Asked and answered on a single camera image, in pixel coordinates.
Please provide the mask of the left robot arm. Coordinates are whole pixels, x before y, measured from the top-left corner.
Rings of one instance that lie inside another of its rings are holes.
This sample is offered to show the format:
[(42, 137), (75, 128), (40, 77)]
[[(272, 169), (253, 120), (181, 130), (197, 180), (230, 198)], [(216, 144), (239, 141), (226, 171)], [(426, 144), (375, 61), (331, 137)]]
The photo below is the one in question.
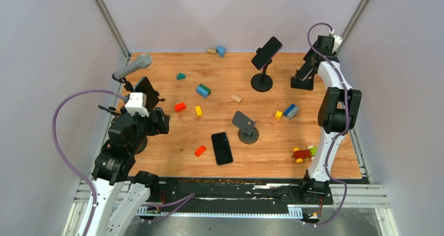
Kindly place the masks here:
[(108, 129), (108, 140), (94, 162), (88, 182), (90, 214), (79, 227), (79, 235), (123, 235), (136, 211), (145, 201), (160, 196), (159, 177), (139, 171), (129, 173), (135, 156), (142, 152), (149, 136), (168, 134), (170, 115), (156, 107), (147, 116), (140, 113), (117, 115)]

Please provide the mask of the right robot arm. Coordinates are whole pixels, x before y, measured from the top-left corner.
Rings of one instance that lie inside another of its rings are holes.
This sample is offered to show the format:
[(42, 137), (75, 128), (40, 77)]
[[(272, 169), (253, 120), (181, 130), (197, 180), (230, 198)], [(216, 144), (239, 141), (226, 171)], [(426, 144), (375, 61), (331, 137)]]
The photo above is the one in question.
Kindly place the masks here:
[(304, 81), (317, 74), (327, 88), (318, 112), (321, 136), (317, 152), (299, 188), (300, 199), (309, 204), (327, 196), (333, 181), (332, 164), (342, 140), (356, 122), (362, 98), (361, 91), (353, 89), (340, 70), (336, 49), (341, 42), (338, 35), (319, 35), (295, 75)]

